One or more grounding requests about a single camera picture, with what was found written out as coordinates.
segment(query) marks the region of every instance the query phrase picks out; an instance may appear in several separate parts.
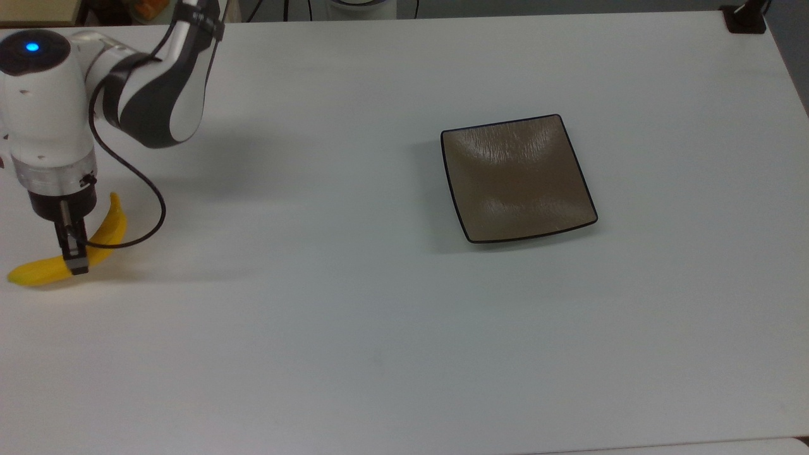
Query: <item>white table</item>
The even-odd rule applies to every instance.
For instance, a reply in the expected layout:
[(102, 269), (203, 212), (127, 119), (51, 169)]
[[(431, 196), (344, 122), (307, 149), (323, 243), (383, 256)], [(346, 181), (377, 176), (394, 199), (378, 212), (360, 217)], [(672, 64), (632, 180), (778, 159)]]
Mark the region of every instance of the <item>white table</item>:
[[(0, 453), (809, 434), (809, 121), (769, 33), (718, 12), (240, 24), (210, 77), (182, 146), (102, 129), (165, 193), (163, 231), (72, 283), (0, 283)], [(440, 131), (550, 113), (599, 222), (468, 244)], [(57, 247), (4, 177), (10, 270)], [(132, 237), (154, 222), (104, 157), (98, 190)]]
[(638, 449), (577, 452), (577, 455), (807, 455), (809, 447), (795, 439), (746, 440), (712, 444), (669, 445)]

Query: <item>black cable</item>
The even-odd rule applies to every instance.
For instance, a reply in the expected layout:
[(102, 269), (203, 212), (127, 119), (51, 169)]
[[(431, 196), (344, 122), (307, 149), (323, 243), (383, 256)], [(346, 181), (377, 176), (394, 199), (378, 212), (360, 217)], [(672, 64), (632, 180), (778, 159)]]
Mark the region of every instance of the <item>black cable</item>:
[(255, 8), (253, 8), (253, 12), (252, 12), (252, 13), (250, 13), (250, 16), (248, 17), (248, 22), (251, 22), (251, 21), (252, 21), (253, 16), (255, 16), (255, 15), (256, 15), (256, 11), (258, 11), (258, 7), (259, 7), (259, 6), (261, 6), (261, 3), (262, 3), (263, 1), (264, 1), (264, 0), (258, 0), (258, 3), (256, 3), (256, 7), (255, 7)]
[[(166, 32), (163, 34), (163, 38), (160, 39), (160, 42), (155, 46), (154, 49), (152, 49), (149, 55), (145, 56), (143, 59), (139, 60), (134, 65), (132, 65), (132, 68), (129, 70), (130, 74), (135, 68), (142, 66), (144, 63), (158, 60), (158, 58), (156, 57), (157, 53), (160, 52), (160, 49), (162, 49), (163, 46), (166, 45), (166, 43), (168, 42), (168, 38), (172, 35), (172, 32), (174, 31), (174, 26), (176, 24), (177, 22), (174, 20), (172, 20), (172, 22), (168, 24), (168, 28), (166, 29)], [(140, 179), (143, 180), (146, 183), (146, 185), (148, 185), (149, 188), (151, 188), (153, 192), (155, 192), (155, 196), (157, 196), (157, 200), (160, 203), (160, 219), (158, 220), (157, 224), (145, 235), (135, 240), (131, 240), (116, 245), (97, 244), (87, 239), (83, 239), (81, 238), (81, 236), (78, 236), (74, 232), (72, 226), (67, 226), (66, 230), (68, 235), (73, 237), (77, 242), (79, 242), (82, 245), (91, 246), (93, 248), (99, 249), (120, 249), (137, 245), (143, 242), (144, 240), (148, 239), (149, 237), (153, 236), (163, 226), (163, 222), (166, 220), (167, 210), (166, 210), (166, 201), (163, 199), (163, 195), (160, 193), (160, 190), (157, 188), (157, 186), (155, 186), (155, 184), (152, 183), (151, 180), (149, 180), (149, 177), (145, 176), (143, 172), (138, 171), (132, 164), (129, 164), (125, 159), (121, 158), (117, 153), (112, 151), (112, 149), (107, 145), (107, 143), (105, 143), (99, 136), (99, 132), (95, 127), (95, 102), (98, 100), (99, 94), (101, 93), (101, 90), (104, 88), (104, 85), (106, 85), (106, 83), (107, 79), (102, 79), (101, 82), (95, 87), (95, 90), (93, 90), (93, 94), (90, 96), (90, 102), (88, 103), (89, 105), (87, 110), (87, 121), (90, 124), (90, 131), (93, 133), (93, 138), (95, 139), (95, 141), (101, 146), (101, 148), (104, 149), (104, 151), (106, 151), (118, 163), (123, 164), (124, 167), (130, 170), (133, 174), (140, 177)]]
[(79, 238), (75, 234), (75, 232), (73, 231), (72, 226), (67, 227), (67, 233), (70, 234), (71, 237), (76, 239), (77, 242), (79, 242), (80, 244), (86, 245), (86, 246), (91, 246), (93, 248), (99, 248), (99, 249), (120, 249), (120, 248), (127, 248), (127, 247), (130, 247), (130, 246), (133, 246), (133, 245), (137, 245), (137, 244), (143, 242), (144, 240), (148, 239), (149, 237), (152, 237), (163, 226), (163, 222), (166, 220), (166, 201), (165, 201), (165, 199), (163, 199), (163, 195), (160, 193), (160, 190), (157, 188), (157, 186), (151, 180), (149, 180), (149, 177), (145, 176), (143, 174), (143, 172), (138, 171), (132, 164), (129, 164), (125, 159), (121, 158), (116, 152), (112, 151), (112, 149), (107, 145), (107, 143), (105, 143), (101, 139), (101, 137), (99, 136), (98, 130), (95, 128), (95, 112), (94, 112), (93, 107), (95, 106), (95, 102), (96, 102), (96, 100), (98, 100), (99, 93), (101, 93), (101, 89), (104, 88), (104, 85), (106, 84), (106, 81), (107, 81), (107, 79), (102, 80), (101, 83), (99, 83), (99, 85), (95, 88), (95, 90), (93, 91), (92, 96), (90, 97), (90, 112), (89, 112), (89, 114), (90, 114), (90, 117), (89, 117), (90, 131), (93, 133), (93, 138), (95, 138), (97, 143), (101, 146), (101, 148), (104, 149), (104, 151), (106, 151), (113, 159), (115, 159), (115, 161), (117, 161), (118, 163), (123, 164), (125, 168), (130, 170), (136, 176), (140, 177), (140, 179), (143, 180), (143, 182), (146, 183), (146, 185), (148, 185), (149, 188), (151, 188), (151, 190), (155, 193), (155, 196), (157, 196), (157, 200), (160, 203), (160, 219), (158, 220), (157, 224), (155, 224), (155, 226), (150, 231), (148, 231), (146, 234), (144, 234), (143, 236), (140, 236), (135, 240), (131, 240), (131, 241), (128, 241), (128, 242), (124, 242), (124, 243), (121, 243), (121, 244), (115, 244), (115, 245), (98, 244), (98, 243), (95, 243), (95, 242), (92, 242), (92, 241), (89, 241), (89, 240)]

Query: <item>yellow banana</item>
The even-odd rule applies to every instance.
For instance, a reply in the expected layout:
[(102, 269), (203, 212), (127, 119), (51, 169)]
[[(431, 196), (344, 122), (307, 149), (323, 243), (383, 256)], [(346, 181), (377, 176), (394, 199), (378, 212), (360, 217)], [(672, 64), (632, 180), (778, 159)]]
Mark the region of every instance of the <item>yellow banana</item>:
[[(90, 241), (98, 244), (113, 245), (124, 239), (126, 233), (126, 215), (121, 209), (121, 200), (115, 193), (109, 194), (109, 211), (98, 231)], [(111, 249), (87, 247), (87, 260), (90, 267), (97, 266), (112, 253)], [(61, 256), (50, 257), (23, 264), (8, 274), (8, 280), (20, 286), (41, 286), (73, 276)]]

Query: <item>plate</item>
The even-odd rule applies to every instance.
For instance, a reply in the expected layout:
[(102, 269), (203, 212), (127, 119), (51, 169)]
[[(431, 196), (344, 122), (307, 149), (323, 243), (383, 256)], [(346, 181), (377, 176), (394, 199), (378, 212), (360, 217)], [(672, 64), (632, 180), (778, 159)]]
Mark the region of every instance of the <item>plate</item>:
[(558, 115), (443, 131), (441, 148), (472, 243), (548, 236), (598, 220)]

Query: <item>black robot arm segment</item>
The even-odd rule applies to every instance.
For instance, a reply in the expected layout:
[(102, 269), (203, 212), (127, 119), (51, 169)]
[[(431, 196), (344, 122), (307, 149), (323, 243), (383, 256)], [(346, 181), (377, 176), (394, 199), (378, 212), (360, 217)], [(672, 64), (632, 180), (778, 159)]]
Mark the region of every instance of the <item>black robot arm segment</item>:
[(217, 0), (184, 0), (174, 11), (165, 58), (120, 60), (103, 79), (104, 118), (150, 148), (170, 147), (197, 130), (205, 85), (224, 24)]

